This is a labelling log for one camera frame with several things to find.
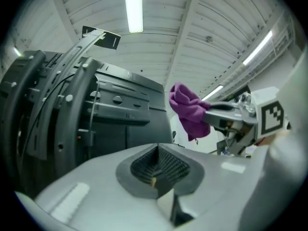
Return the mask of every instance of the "cable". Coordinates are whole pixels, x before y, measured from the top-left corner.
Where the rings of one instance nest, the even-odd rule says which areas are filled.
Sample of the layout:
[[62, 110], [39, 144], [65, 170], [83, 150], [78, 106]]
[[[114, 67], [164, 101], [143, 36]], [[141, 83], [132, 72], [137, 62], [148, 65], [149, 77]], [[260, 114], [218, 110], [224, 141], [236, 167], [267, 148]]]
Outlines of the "cable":
[[96, 75], [94, 75], [94, 77], [97, 80], [97, 88], [96, 88], [96, 92], [95, 92], [95, 96], [94, 96], [94, 101], [93, 101], [93, 105], [92, 105], [92, 110], [91, 110], [91, 115], [90, 115], [90, 122], [89, 122], [89, 130], [88, 130], [89, 137], [90, 137], [90, 139], [89, 139], [90, 146], [89, 146], [89, 149], [88, 149], [88, 157], [89, 157], [89, 159], [90, 159], [90, 150], [91, 150], [91, 148], [93, 146], [92, 123], [93, 123], [94, 109], [95, 109], [95, 103], [96, 103], [97, 94], [98, 94], [98, 91], [99, 91], [99, 88], [100, 88], [100, 82], [99, 82], [98, 78], [96, 77]]
[[39, 117], [39, 115], [40, 115], [40, 113], [41, 113], [41, 111], [42, 111], [42, 109], [43, 109], [45, 103], [47, 102], [47, 100], [49, 99], [49, 97], [52, 95], [52, 93], [57, 89], [57, 87], [58, 87], [60, 84], [62, 84], [62, 82], [66, 81], [67, 79], [69, 79], [70, 77], [72, 77], [74, 74], [75, 74], [75, 73], [73, 73], [73, 74], [71, 74], [71, 75], [65, 77], [64, 79], [62, 79], [62, 80], [51, 90], [51, 92], [48, 94], [48, 96], [46, 97], [45, 101], [43, 102], [42, 106], [39, 108], [38, 113], [37, 113], [37, 115], [35, 116], [34, 122], [33, 122], [32, 126], [31, 126], [31, 128], [30, 128], [30, 130], [29, 130], [28, 136], [26, 137], [26, 142], [25, 142], [24, 147], [23, 147], [23, 150], [22, 150], [21, 159], [20, 159], [20, 173], [19, 173], [19, 174], [20, 174], [20, 180], [21, 180], [21, 178], [22, 178], [21, 176], [22, 176], [22, 171], [23, 171], [23, 161], [24, 161], [24, 157], [25, 157], [26, 147], [27, 147], [27, 145], [28, 145], [28, 143], [29, 143], [30, 135], [31, 135], [31, 133], [32, 133], [32, 130], [33, 130], [33, 128], [34, 128], [34, 126], [35, 126], [35, 124], [36, 124], [36, 122], [37, 122], [37, 119], [38, 119], [38, 117]]

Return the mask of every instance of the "black mesh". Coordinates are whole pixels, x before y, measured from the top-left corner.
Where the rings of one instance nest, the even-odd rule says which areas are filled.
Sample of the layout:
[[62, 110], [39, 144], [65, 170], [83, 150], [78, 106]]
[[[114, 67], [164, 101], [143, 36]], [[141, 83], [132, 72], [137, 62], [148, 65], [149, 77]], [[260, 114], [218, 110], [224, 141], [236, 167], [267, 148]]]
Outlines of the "black mesh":
[[190, 171], [187, 163], [160, 147], [136, 159], [130, 169], [136, 178], [146, 184], [150, 184], [154, 176], [164, 175], [171, 187], [186, 177]]

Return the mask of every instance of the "white corrugated ceiling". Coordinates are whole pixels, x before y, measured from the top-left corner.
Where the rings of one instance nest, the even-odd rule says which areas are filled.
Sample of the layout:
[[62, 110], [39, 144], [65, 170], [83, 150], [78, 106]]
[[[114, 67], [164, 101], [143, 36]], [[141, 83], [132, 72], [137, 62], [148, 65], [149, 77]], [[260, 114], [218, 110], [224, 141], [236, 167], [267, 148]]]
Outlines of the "white corrugated ceiling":
[[[122, 36], [117, 51], [93, 46], [88, 56], [157, 81], [176, 81], [201, 98], [219, 84], [221, 99], [254, 78], [294, 42], [290, 14], [277, 0], [143, 0], [144, 32], [130, 34], [125, 0], [29, 0], [9, 33], [12, 50], [67, 51], [82, 26]], [[272, 30], [274, 36], [248, 66], [243, 60]]]

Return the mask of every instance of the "purple cloth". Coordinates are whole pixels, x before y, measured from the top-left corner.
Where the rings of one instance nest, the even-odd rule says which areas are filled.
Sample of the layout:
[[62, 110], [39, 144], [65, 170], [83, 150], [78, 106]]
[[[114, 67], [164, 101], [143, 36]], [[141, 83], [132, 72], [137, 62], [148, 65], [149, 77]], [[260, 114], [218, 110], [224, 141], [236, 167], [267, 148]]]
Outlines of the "purple cloth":
[[211, 128], [202, 122], [210, 103], [202, 101], [184, 84], [177, 82], [170, 90], [169, 103], [178, 114], [184, 130], [188, 134], [188, 141], [209, 135]]

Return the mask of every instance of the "rectangular light fixture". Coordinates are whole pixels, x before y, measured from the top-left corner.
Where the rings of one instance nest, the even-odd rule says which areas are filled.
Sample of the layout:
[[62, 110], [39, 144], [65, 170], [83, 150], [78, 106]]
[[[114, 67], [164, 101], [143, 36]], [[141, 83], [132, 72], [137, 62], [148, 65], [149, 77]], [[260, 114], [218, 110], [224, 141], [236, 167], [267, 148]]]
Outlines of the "rectangular light fixture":
[[270, 40], [270, 38], [273, 36], [273, 32], [270, 31], [265, 38], [262, 40], [262, 42], [256, 47], [256, 49], [243, 61], [244, 65], [247, 65], [254, 57], [259, 53], [259, 51], [266, 45], [266, 43]]
[[18, 51], [18, 49], [16, 47], [14, 47], [13, 49], [14, 49], [14, 51], [15, 51], [15, 53], [18, 57], [21, 56], [21, 53]]
[[143, 32], [142, 0], [125, 0], [130, 33]]
[[209, 97], [213, 96], [216, 92], [218, 92], [220, 89], [222, 89], [223, 86], [222, 85], [219, 85], [217, 86], [209, 95], [205, 96], [202, 101], [208, 99]]

